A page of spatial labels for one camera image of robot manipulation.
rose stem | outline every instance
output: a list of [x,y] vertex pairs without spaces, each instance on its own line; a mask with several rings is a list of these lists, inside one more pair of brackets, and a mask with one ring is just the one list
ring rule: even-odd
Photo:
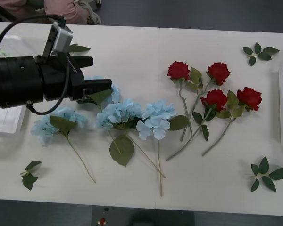
[[230,122],[227,124],[225,130],[223,131],[223,133],[221,134],[221,136],[219,137],[219,139],[218,139],[211,147],[209,147],[204,153],[202,153],[202,155],[201,155],[202,157],[205,156],[213,147],[215,147],[215,146],[219,143],[219,141],[220,141],[220,140],[223,138],[223,136],[225,135],[227,129],[230,127],[230,124],[231,124],[233,121],[235,121],[235,120],[236,120],[236,118],[234,118],[232,121],[230,120]]
[[[159,170],[161,171],[160,167],[160,158],[159,158],[159,140],[157,140],[157,154],[158,154],[158,165],[159,165]],[[160,197],[162,197],[162,177],[161,174],[159,174],[159,182],[160,182]]]
[[166,176],[159,170],[159,168],[157,168],[157,166],[154,164],[154,162],[147,156],[147,154],[142,150],[141,147],[138,146],[138,144],[127,134],[126,135],[143,153],[144,155],[147,157],[147,159],[153,164],[153,166],[158,170],[158,172],[164,177],[166,178]]
[[85,169],[87,170],[87,173],[88,173],[88,175],[90,176],[90,178],[94,181],[94,183],[96,183],[96,180],[93,179],[93,177],[90,175],[90,173],[89,173],[89,171],[88,171],[88,169],[87,169],[87,167],[86,167],[86,165],[85,165],[83,159],[80,157],[79,153],[78,153],[78,152],[75,150],[75,148],[72,146],[72,144],[71,144],[70,140],[68,139],[68,136],[67,136],[67,135],[65,136],[65,138],[66,138],[66,140],[68,141],[68,143],[70,144],[70,146],[72,147],[72,149],[75,151],[76,155],[79,157],[79,159],[81,160],[81,162],[83,163],[83,165],[84,165]]
[[[185,98],[183,96],[181,96],[181,91],[182,91],[182,88],[183,88],[183,83],[182,81],[179,81],[179,96],[180,98],[183,100],[183,105],[184,105],[184,109],[185,109],[185,115],[187,116],[187,118],[189,119],[189,122],[190,122],[190,118],[189,118],[189,111],[188,111],[188,107],[187,107],[187,104],[185,102]],[[191,122],[190,122],[190,133],[191,135],[193,134],[193,131],[192,131],[192,125],[191,125]],[[186,132],[187,128],[185,127],[184,130],[183,130],[183,134],[180,138],[180,141],[182,142],[183,141],[183,138],[184,138],[184,135],[185,135],[185,132]]]
[[172,154],[170,157],[168,157],[166,159],[166,161],[171,160],[172,158],[174,158],[175,156],[177,156],[178,154],[180,154],[180,152],[182,152],[187,145],[192,141],[192,139],[194,138],[194,136],[197,134],[197,132],[199,131],[199,129],[201,128],[202,124],[205,122],[205,120],[207,119],[207,117],[209,116],[209,114],[211,113],[212,108],[209,109],[207,115],[204,117],[203,121],[201,122],[201,124],[199,125],[199,127],[197,128],[197,130],[193,133],[193,135],[191,136],[191,138],[188,140],[188,142],[177,152],[175,152],[174,154]]
[[112,138],[112,140],[113,140],[113,143],[114,143],[115,147],[117,148],[118,152],[119,152],[120,154],[122,154],[121,151],[119,150],[119,148],[118,148],[118,146],[117,146],[117,144],[116,144],[116,142],[115,142],[115,140],[114,140],[114,138],[113,138],[113,136],[112,136],[110,130],[108,130],[108,132],[109,132],[109,134],[110,134],[110,136],[111,136],[111,138]]

white tray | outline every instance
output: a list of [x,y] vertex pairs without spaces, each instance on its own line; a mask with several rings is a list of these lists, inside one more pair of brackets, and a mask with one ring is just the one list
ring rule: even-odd
[[[18,36],[6,36],[0,45],[0,57],[31,56],[33,52]],[[20,131],[26,107],[0,108],[0,133]]]

person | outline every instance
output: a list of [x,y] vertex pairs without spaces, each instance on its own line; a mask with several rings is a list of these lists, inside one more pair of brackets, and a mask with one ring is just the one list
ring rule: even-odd
[[101,25],[100,17],[84,0],[0,0],[0,5],[15,17],[35,15],[36,7],[44,6],[47,15],[64,16],[68,24]]

green leaf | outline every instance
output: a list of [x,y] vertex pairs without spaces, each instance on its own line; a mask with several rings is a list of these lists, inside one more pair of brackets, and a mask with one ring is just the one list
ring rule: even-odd
[[89,51],[90,48],[85,46],[78,46],[78,44],[73,44],[69,46],[69,53],[79,53]]
[[279,50],[276,49],[276,48],[273,48],[273,47],[266,47],[266,48],[263,49],[263,52],[267,53],[269,55],[272,55],[272,54],[279,52]]
[[28,164],[28,166],[25,168],[26,171],[30,171],[33,167],[41,164],[41,161],[32,161],[31,163]]
[[251,186],[251,192],[256,191],[258,187],[259,187],[259,180],[256,179],[253,185]]
[[197,89],[198,89],[198,85],[195,85],[195,84],[193,84],[193,83],[191,83],[191,82],[186,82],[185,83],[192,91],[196,91]]
[[111,96],[113,89],[107,89],[101,92],[88,95],[97,105],[100,105],[104,100]]
[[262,53],[259,53],[258,57],[261,59],[261,60],[271,60],[272,58],[270,57],[270,55],[268,53],[265,53],[265,52],[262,52]]
[[217,112],[216,117],[220,119],[227,119],[231,116],[231,113],[228,110],[222,110],[221,112]]
[[192,82],[195,85],[199,84],[199,79],[202,77],[200,71],[198,71],[197,69],[191,67],[191,74],[190,74],[190,78],[192,80]]
[[250,47],[243,47],[243,51],[248,55],[253,54],[253,50]]
[[273,181],[271,180],[271,178],[267,177],[267,176],[263,176],[262,177],[262,181],[264,182],[264,184],[272,191],[277,192],[277,190],[275,189],[275,185],[273,183]]
[[253,171],[254,175],[256,176],[259,173],[259,166],[255,164],[251,164],[251,170]]
[[236,109],[238,104],[239,104],[239,99],[236,97],[236,95],[232,92],[232,91],[228,91],[227,92],[227,106],[230,110]]
[[269,170],[269,164],[266,157],[264,157],[259,165],[259,172],[261,174],[266,174]]
[[49,121],[53,127],[57,128],[65,135],[76,126],[76,122],[57,116],[50,116]]
[[262,47],[260,46],[259,43],[255,44],[255,53],[259,54],[262,50]]
[[23,185],[28,189],[32,190],[34,182],[37,181],[38,177],[34,177],[31,173],[25,174],[22,177],[22,183]]
[[273,180],[282,180],[283,179],[283,168],[279,168],[274,172],[269,174],[269,177]]
[[206,125],[202,125],[202,133],[206,141],[208,141],[209,131]]
[[178,115],[170,119],[169,123],[170,123],[169,131],[180,130],[190,125],[189,119],[185,115]]
[[206,73],[211,79],[213,79],[212,75],[210,75],[208,72],[206,72]]
[[[206,115],[208,114],[209,108],[206,108],[204,110],[204,117],[206,117]],[[216,115],[215,111],[211,111],[211,113],[209,114],[209,116],[207,117],[206,121],[211,121]]]
[[192,112],[192,114],[193,114],[193,118],[194,118],[195,122],[197,122],[197,124],[201,124],[202,121],[203,121],[201,114],[198,113],[198,112]]
[[234,118],[239,118],[243,114],[244,109],[245,109],[245,105],[233,110],[232,116]]
[[128,137],[122,134],[114,142],[112,141],[109,152],[114,161],[126,167],[134,154],[134,144]]
[[251,56],[249,60],[250,66],[253,66],[255,63],[256,63],[256,58],[254,56]]

hydrangea flower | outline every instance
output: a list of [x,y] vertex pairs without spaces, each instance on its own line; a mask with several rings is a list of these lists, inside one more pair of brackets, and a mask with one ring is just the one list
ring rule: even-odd
[[123,103],[108,104],[96,115],[97,128],[112,129],[113,125],[142,117],[142,106],[126,99]]
[[170,128],[168,119],[176,115],[173,105],[166,105],[166,100],[159,100],[151,104],[147,104],[147,109],[142,114],[144,122],[139,120],[136,129],[139,131],[139,138],[147,139],[152,136],[157,140],[161,140],[166,136],[166,130]]
[[[104,78],[101,76],[94,76],[93,78],[87,78],[87,79],[92,80],[92,79],[104,79]],[[116,84],[112,83],[111,88],[113,90],[111,94],[112,98],[108,98],[108,101],[112,101],[113,103],[118,103],[120,99],[119,87]]]
[[47,144],[53,138],[53,135],[58,134],[58,129],[50,124],[50,116],[62,117],[76,122],[80,128],[84,128],[88,122],[85,116],[79,114],[74,109],[67,106],[58,107],[50,115],[45,115],[40,120],[34,122],[31,134],[38,136],[42,145]]

